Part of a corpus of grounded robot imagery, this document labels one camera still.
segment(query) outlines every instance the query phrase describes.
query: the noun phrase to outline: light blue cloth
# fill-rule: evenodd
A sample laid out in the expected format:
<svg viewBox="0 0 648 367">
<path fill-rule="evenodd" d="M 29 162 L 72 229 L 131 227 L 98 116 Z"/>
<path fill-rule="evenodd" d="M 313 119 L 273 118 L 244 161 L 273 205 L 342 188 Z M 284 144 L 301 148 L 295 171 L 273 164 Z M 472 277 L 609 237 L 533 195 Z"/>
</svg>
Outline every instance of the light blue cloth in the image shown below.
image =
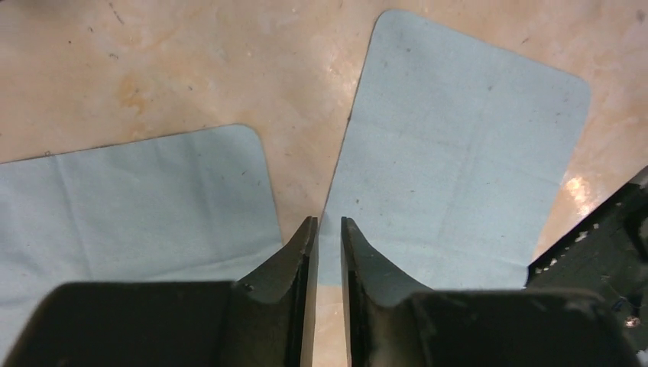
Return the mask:
<svg viewBox="0 0 648 367">
<path fill-rule="evenodd" d="M 66 281 L 238 279 L 281 246 L 240 125 L 0 165 L 0 359 Z"/>
<path fill-rule="evenodd" d="M 523 286 L 585 123 L 579 78 L 405 11 L 371 37 L 319 235 L 340 284 L 340 217 L 434 288 Z"/>
</svg>

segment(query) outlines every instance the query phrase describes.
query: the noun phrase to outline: beige marble surface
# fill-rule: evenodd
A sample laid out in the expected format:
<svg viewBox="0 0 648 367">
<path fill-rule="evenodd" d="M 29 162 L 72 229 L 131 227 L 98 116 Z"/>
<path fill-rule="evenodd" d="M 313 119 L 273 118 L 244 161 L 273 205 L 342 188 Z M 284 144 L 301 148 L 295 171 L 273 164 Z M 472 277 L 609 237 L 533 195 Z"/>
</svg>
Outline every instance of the beige marble surface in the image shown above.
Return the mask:
<svg viewBox="0 0 648 367">
<path fill-rule="evenodd" d="M 371 30 L 390 8 L 580 76 L 588 121 L 536 255 L 648 164 L 646 0 L 4 0 L 0 161 L 243 123 L 282 235 L 322 212 Z M 344 365 L 319 290 L 315 365 Z"/>
</svg>

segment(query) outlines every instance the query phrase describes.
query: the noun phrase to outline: marble floor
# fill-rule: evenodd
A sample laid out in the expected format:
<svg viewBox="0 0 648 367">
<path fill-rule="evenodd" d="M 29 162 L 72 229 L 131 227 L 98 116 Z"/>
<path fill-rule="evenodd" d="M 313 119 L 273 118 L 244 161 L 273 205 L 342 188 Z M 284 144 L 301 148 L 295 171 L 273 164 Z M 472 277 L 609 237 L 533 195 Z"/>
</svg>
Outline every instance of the marble floor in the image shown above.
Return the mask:
<svg viewBox="0 0 648 367">
<path fill-rule="evenodd" d="M 647 0 L 2 0 L 0 161 L 243 123 L 284 239 L 318 216 L 380 13 L 400 8 L 586 80 L 588 121 L 536 255 L 648 164 Z M 321 287 L 314 365 L 344 365 Z"/>
</svg>

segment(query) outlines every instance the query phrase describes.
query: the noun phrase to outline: black plastic part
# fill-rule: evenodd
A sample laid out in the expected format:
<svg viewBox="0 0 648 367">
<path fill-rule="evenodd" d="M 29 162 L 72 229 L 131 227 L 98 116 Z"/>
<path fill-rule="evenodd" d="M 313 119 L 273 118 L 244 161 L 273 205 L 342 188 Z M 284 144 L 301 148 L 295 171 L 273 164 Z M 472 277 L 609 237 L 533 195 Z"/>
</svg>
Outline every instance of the black plastic part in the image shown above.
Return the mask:
<svg viewBox="0 0 648 367">
<path fill-rule="evenodd" d="M 5 366 L 298 366 L 312 358 L 317 219 L 239 282 L 65 284 Z"/>
<path fill-rule="evenodd" d="M 349 365 L 600 365 L 639 362 L 587 291 L 432 291 L 342 219 Z"/>
<path fill-rule="evenodd" d="M 529 266 L 526 288 L 599 294 L 636 351 L 648 348 L 648 191 L 644 169 Z"/>
</svg>

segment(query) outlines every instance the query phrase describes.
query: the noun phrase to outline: black mechanical part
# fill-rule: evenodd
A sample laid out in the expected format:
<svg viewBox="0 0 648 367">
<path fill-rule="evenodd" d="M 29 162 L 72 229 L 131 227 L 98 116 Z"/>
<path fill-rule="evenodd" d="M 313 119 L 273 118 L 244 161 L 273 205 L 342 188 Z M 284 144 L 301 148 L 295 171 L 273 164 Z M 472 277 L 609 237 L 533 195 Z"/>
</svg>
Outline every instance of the black mechanical part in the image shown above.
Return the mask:
<svg viewBox="0 0 648 367">
<path fill-rule="evenodd" d="M 623 185 L 528 269 L 526 288 L 599 294 L 635 351 L 648 348 L 648 167 Z"/>
<path fill-rule="evenodd" d="M 639 365 L 592 292 L 432 291 L 349 218 L 342 254 L 349 365 Z"/>
<path fill-rule="evenodd" d="M 310 365 L 317 219 L 238 282 L 75 283 L 34 312 L 6 367 Z"/>
</svg>

